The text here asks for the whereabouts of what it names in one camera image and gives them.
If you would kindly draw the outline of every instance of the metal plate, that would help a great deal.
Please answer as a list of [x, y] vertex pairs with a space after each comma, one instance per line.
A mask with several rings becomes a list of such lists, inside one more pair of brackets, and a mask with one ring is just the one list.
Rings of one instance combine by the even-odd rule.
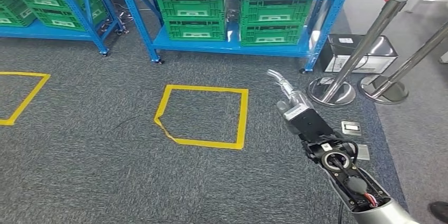
[[370, 161], [369, 147], [367, 145], [358, 145], [358, 160]]
[[[342, 121], [341, 126], [342, 126], [342, 133], [344, 134], [355, 136], [362, 135], [361, 125], [357, 122]], [[351, 129], [351, 127], [357, 127], [359, 128], [359, 130]]]

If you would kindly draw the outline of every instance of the stanchion base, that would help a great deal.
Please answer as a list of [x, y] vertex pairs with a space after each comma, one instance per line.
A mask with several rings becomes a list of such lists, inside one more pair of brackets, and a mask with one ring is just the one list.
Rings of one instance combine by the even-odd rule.
[[346, 81], [341, 85], [336, 94], [330, 99], [329, 102], [323, 102], [322, 98], [333, 82], [333, 78], [323, 77], [313, 80], [308, 85], [308, 96], [318, 104], [322, 104], [329, 107], [344, 106], [351, 103], [356, 97], [354, 88]]
[[406, 100], [409, 95], [409, 91], [401, 82], [393, 84], [392, 87], [384, 92], [384, 94], [382, 94], [381, 96], [377, 98], [372, 97], [372, 93], [374, 92], [374, 90], [386, 80], [387, 77], [381, 75], [364, 77], [361, 81], [359, 81], [359, 91], [370, 100], [379, 104], [400, 104], [401, 102]]

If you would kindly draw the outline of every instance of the yellow tape square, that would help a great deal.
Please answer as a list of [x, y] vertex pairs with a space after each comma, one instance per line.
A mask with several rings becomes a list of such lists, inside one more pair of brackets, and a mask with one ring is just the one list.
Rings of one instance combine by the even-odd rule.
[[42, 77], [38, 84], [31, 90], [31, 92], [26, 96], [18, 108], [12, 113], [8, 119], [0, 119], [0, 125], [14, 125], [14, 122], [34, 98], [34, 96], [41, 90], [45, 82], [50, 78], [50, 74], [37, 73], [37, 72], [0, 72], [0, 75], [16, 75], [16, 76], [34, 76]]
[[[215, 91], [215, 92], [232, 92], [241, 94], [240, 110], [239, 110], [239, 120], [237, 129], [237, 139], [234, 143], [230, 142], [216, 142], [216, 141], [201, 141], [198, 139], [187, 139], [187, 138], [175, 138], [169, 134], [166, 128], [160, 122], [160, 117], [165, 112], [168, 99], [170, 98], [171, 90], [197, 90], [197, 91]], [[240, 150], [244, 147], [244, 137], [246, 134], [246, 120], [247, 120], [247, 105], [248, 105], [249, 90], [242, 88], [219, 88], [219, 87], [204, 87], [204, 86], [188, 86], [188, 85], [166, 85], [165, 91], [163, 92], [162, 100], [158, 105], [157, 112], [154, 116], [154, 122], [160, 126], [160, 128], [165, 132], [165, 135], [182, 145], [193, 145], [193, 146], [205, 146], [205, 147], [217, 147], [217, 148], [228, 148]]]

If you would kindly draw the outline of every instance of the metal pole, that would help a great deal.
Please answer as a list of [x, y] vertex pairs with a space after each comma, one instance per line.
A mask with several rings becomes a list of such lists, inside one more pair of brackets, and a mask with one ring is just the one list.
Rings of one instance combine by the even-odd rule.
[[365, 96], [380, 104], [399, 104], [409, 95], [405, 85], [400, 82], [412, 68], [423, 60], [438, 44], [448, 36], [448, 22], [446, 22], [426, 43], [415, 52], [390, 77], [367, 76], [358, 84]]
[[354, 88], [345, 82], [346, 77], [355, 69], [361, 59], [370, 51], [373, 43], [383, 30], [406, 5], [407, 0], [389, 0], [370, 27], [367, 34], [354, 50], [335, 78], [318, 78], [308, 86], [308, 94], [317, 103], [326, 106], [342, 106], [351, 103], [356, 97]]

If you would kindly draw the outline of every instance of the shelf post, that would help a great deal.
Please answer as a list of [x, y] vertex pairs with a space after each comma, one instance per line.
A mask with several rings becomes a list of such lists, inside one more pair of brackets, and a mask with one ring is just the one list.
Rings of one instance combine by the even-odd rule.
[[331, 27], [333, 27], [336, 17], [338, 17], [339, 12], [343, 7], [344, 1], [345, 0], [322, 0], [316, 2], [316, 6], [319, 6], [320, 9], [313, 11], [318, 15], [313, 15], [313, 20], [310, 21], [312, 24], [310, 44], [313, 47], [311, 49], [313, 55], [308, 58], [305, 65], [305, 71], [313, 71], [319, 53], [326, 42], [326, 38], [330, 34]]
[[356, 92], [354, 88], [345, 81], [347, 76], [371, 49], [373, 43], [397, 13], [406, 5], [406, 2], [407, 0], [389, 0], [386, 2], [378, 17], [338, 75], [335, 78], [318, 78], [310, 83], [308, 86], [308, 95], [311, 99], [319, 104], [330, 107], [347, 105], [355, 99]]
[[400, 104], [409, 96], [406, 86], [400, 82], [409, 71], [422, 61], [437, 45], [448, 36], [446, 22], [426, 43], [415, 52], [391, 76], [367, 76], [359, 84], [359, 91], [368, 99], [379, 104]]
[[134, 0], [125, 0], [125, 1], [129, 8], [130, 13], [132, 14], [132, 17], [134, 18], [134, 22], [138, 28], [138, 31], [140, 33], [145, 33], [145, 34], [141, 34], [140, 36], [142, 37], [146, 48], [150, 52], [149, 56], [150, 56], [151, 61], [160, 62], [160, 57], [158, 56], [156, 50], [152, 46], [153, 42], [152, 42], [151, 38], [149, 37], [149, 35], [147, 34], [147, 33], [149, 33], [149, 31], [146, 28], [145, 23], [143, 22], [142, 16], [140, 15], [140, 12], [138, 10], [138, 7], [137, 7], [135, 1]]
[[81, 25], [84, 27], [84, 30], [89, 34], [91, 40], [98, 47], [99, 52], [106, 55], [109, 52], [109, 49], [102, 42], [101, 37], [97, 33], [96, 27], [87, 20], [86, 15], [75, 0], [66, 0], [66, 2], [69, 8], [72, 9], [77, 19], [80, 21]]

